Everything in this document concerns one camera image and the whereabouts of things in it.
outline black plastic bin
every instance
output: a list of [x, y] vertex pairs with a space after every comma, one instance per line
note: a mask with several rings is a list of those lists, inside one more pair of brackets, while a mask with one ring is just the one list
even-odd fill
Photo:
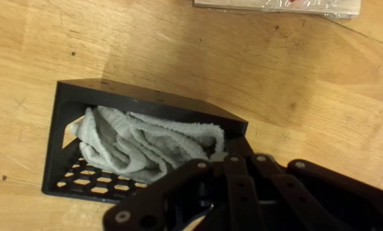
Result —
[[63, 148], [67, 125], [88, 107], [111, 107], [177, 122], [216, 123], [226, 140], [245, 135], [248, 122], [206, 101], [110, 80], [60, 81], [57, 87], [43, 191], [51, 195], [117, 203], [144, 187], [133, 180], [89, 166], [76, 139]]

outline wooden surface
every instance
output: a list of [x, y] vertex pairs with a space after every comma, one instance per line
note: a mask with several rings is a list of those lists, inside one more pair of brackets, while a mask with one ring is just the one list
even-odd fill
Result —
[[350, 22], [191, 1], [0, 1], [0, 230], [101, 230], [110, 204], [43, 195], [57, 80], [107, 77], [250, 121], [256, 151], [383, 189], [383, 0]]

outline wooden floor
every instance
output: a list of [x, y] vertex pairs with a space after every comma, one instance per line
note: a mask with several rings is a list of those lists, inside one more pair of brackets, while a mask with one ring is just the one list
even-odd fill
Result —
[[353, 21], [190, 0], [0, 0], [0, 230], [101, 230], [111, 204], [43, 195], [56, 83], [112, 78], [248, 121], [256, 151], [383, 189], [383, 0]]

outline gray towel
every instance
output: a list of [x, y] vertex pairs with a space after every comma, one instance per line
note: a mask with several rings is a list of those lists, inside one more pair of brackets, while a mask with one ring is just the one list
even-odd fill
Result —
[[150, 184], [191, 159], [225, 154], [216, 125], [180, 123], [118, 109], [88, 108], [72, 126], [89, 164]]

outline bolt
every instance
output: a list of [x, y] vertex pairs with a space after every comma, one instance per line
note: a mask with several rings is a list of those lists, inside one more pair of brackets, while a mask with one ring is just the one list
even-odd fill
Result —
[[207, 168], [207, 163], [200, 162], [200, 163], [198, 164], [198, 167], [199, 167], [199, 168]]
[[297, 162], [295, 166], [297, 166], [298, 168], [305, 168], [305, 167], [307, 167], [307, 164], [305, 164], [304, 162]]
[[258, 162], [267, 162], [267, 158], [266, 158], [265, 155], [258, 155], [258, 157], [257, 157], [257, 160], [258, 160]]
[[131, 218], [131, 213], [129, 210], [121, 210], [116, 214], [116, 221], [118, 223], [129, 222]]

